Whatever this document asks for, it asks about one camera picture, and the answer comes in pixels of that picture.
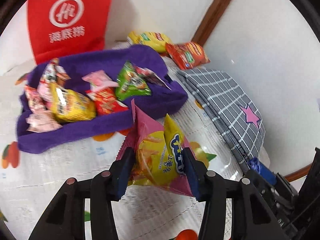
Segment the pink red candy packet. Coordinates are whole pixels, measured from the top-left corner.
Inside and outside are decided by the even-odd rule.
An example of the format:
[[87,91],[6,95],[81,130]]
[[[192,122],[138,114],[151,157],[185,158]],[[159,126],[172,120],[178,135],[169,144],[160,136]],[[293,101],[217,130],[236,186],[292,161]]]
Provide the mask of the pink red candy packet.
[[33,113],[37,114],[47,110],[36,88],[25,85],[24,91],[28,100],[28,106]]

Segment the pink peach snack packet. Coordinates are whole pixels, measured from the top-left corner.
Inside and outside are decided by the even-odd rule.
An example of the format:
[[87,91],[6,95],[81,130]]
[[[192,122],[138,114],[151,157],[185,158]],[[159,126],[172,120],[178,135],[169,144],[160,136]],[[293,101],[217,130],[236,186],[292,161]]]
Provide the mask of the pink peach snack packet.
[[105,88],[119,87],[119,84],[113,81],[103,70],[91,72],[83,76],[82,79],[90,84],[92,92],[98,92]]

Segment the red snack packet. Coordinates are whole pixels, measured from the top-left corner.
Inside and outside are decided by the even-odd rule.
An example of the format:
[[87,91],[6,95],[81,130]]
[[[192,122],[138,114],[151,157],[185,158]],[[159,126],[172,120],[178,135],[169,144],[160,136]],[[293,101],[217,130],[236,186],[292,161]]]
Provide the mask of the red snack packet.
[[94,102],[98,115],[109,115],[129,109],[127,105],[118,101],[114,88],[108,87],[97,92],[87,90],[86,94]]

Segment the yellow snack packet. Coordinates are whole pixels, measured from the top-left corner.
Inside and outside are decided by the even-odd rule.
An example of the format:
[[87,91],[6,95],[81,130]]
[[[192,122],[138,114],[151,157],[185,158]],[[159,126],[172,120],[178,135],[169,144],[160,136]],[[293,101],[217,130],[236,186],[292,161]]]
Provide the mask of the yellow snack packet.
[[96,117],[94,102],[76,91],[50,84],[52,100],[49,109],[60,123],[89,121]]

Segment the red-orange chips bag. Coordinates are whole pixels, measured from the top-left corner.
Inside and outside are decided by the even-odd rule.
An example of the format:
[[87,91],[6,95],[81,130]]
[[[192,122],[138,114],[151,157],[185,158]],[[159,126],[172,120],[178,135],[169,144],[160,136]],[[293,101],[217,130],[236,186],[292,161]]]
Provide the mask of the red-orange chips bag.
[[204,48],[195,42],[165,44],[165,49],[180,70],[188,70],[210,63]]

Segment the white striped snack packet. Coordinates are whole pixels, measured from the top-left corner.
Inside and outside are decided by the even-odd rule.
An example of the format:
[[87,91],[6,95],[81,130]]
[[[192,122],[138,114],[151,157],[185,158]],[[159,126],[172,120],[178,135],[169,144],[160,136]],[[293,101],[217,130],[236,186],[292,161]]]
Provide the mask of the white striped snack packet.
[[158,85],[167,89],[171,89],[155,72],[148,68],[140,68],[134,66],[136,73],[139,77],[143,78],[146,82]]

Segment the red paper bag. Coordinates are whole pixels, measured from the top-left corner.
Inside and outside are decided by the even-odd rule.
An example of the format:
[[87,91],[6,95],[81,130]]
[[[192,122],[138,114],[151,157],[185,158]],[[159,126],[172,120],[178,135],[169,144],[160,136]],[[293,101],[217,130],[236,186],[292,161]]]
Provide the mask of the red paper bag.
[[111,2],[28,0],[28,33],[35,62],[102,50]]

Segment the pink yellow sweet-potato snack bag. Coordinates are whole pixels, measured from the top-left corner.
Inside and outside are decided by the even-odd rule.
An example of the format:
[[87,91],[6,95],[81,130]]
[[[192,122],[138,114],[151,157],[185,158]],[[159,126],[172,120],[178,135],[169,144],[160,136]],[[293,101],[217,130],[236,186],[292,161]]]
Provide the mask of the pink yellow sweet-potato snack bag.
[[131,101],[133,127],[116,157],[120,160],[128,147],[135,152],[129,184],[156,186],[171,193],[192,196],[184,173],[182,150],[189,141],[176,122],[166,115],[164,124],[154,120]]

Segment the blue snack packet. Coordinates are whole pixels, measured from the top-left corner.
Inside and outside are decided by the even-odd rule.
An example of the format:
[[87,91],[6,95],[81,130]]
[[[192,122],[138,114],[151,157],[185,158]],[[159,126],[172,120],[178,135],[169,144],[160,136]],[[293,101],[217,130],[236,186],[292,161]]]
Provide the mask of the blue snack packet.
[[256,157],[251,159],[248,162],[248,166],[250,169],[255,170],[258,174],[260,174],[269,184],[275,185],[277,180],[276,180],[276,175],[271,172],[260,160]]

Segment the green snack packet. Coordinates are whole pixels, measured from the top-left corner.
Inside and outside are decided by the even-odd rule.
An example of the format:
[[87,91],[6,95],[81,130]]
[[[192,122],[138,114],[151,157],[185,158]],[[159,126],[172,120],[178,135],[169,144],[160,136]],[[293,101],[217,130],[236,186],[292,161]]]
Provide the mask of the green snack packet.
[[115,94],[118,100],[124,101],[132,96],[150,96],[151,89],[146,81],[140,77],[133,64],[126,61],[117,76],[118,87]]

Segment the yellow chips bag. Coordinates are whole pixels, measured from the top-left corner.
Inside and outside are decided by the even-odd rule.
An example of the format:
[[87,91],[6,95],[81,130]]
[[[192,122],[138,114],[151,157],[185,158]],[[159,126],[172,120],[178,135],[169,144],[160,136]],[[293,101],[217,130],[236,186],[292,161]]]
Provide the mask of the yellow chips bag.
[[165,45],[167,43],[172,43],[171,39],[168,38],[166,35],[148,31],[145,31],[140,34],[137,34],[134,31],[132,31],[128,34],[127,41],[131,45],[141,44],[151,47],[158,53],[165,53]]

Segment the panda print snack packet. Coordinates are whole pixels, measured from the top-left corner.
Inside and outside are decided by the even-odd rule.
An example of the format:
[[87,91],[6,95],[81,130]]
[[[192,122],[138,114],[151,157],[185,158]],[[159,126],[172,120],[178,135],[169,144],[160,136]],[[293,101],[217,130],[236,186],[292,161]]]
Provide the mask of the panda print snack packet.
[[50,85],[53,83],[63,87],[66,81],[70,79],[71,78],[65,72],[65,69],[59,65],[59,59],[53,58],[49,61],[42,73],[37,91],[44,101],[51,102],[53,97],[50,90]]

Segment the brown wooden trim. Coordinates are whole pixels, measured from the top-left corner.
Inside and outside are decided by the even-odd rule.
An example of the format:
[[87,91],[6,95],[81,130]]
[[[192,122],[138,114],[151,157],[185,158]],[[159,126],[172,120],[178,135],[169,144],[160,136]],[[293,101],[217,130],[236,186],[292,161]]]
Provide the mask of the brown wooden trim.
[[193,42],[201,46],[205,45],[231,1],[232,0],[213,0],[191,39]]

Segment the grey checked folded cloth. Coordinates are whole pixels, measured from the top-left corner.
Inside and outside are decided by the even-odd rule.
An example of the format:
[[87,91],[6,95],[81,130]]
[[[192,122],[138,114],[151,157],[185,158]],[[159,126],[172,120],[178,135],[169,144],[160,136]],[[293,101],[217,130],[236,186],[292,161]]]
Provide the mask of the grey checked folded cloth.
[[262,116],[239,84],[226,72],[199,67],[177,77],[197,100],[227,143],[244,173],[264,143]]

